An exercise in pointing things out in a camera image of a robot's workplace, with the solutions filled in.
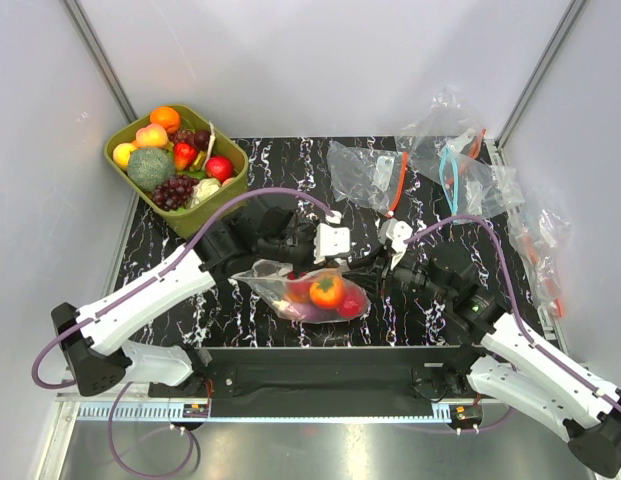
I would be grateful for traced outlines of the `dotted clear zip bag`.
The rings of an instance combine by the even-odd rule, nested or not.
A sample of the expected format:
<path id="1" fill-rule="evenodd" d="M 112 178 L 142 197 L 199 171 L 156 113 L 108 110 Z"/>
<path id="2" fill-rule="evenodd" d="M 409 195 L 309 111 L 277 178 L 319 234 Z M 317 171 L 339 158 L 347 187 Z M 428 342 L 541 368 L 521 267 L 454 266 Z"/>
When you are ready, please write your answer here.
<path id="1" fill-rule="evenodd" d="M 247 284 L 279 318 L 291 322 L 348 322 L 370 308 L 365 290 L 338 268 L 298 274 L 289 264 L 260 260 L 233 279 Z"/>

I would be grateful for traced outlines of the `purple onion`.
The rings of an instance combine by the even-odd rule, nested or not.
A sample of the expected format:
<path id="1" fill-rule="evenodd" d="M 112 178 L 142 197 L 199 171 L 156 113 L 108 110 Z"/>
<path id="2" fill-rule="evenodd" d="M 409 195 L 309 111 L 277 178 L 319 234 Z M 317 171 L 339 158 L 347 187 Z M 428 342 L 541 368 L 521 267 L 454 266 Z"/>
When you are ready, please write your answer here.
<path id="1" fill-rule="evenodd" d="M 333 310 L 325 310 L 313 303 L 289 303 L 281 311 L 287 320 L 306 323 L 326 323 L 335 319 Z"/>

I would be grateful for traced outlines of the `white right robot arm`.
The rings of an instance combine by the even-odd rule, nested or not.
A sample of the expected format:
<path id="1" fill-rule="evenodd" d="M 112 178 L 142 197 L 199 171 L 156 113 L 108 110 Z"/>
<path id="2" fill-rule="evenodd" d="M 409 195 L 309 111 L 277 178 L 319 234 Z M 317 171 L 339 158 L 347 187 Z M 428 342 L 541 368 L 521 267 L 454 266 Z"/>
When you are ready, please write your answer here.
<path id="1" fill-rule="evenodd" d="M 446 256 L 422 264 L 411 255 L 374 263 L 381 293 L 401 290 L 443 305 L 459 347 L 439 367 L 414 370 L 417 393 L 441 400 L 478 394 L 544 425 L 583 465 L 614 478 L 621 471 L 621 388 L 567 357 L 492 295 L 468 260 Z"/>

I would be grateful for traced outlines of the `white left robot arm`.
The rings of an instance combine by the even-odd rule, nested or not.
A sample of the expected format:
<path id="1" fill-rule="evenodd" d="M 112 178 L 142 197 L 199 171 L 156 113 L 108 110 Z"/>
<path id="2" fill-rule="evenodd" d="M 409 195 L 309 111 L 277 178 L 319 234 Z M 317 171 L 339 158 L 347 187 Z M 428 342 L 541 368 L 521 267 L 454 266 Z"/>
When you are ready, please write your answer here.
<path id="1" fill-rule="evenodd" d="M 105 298 L 51 312 L 60 347 L 79 393 L 95 396 L 122 382 L 160 383 L 186 396 L 205 386 L 201 355 L 179 344 L 143 345 L 131 336 L 182 301 L 204 293 L 259 260 L 311 270 L 319 224 L 279 207 L 239 211 L 215 221 L 192 245 Z"/>

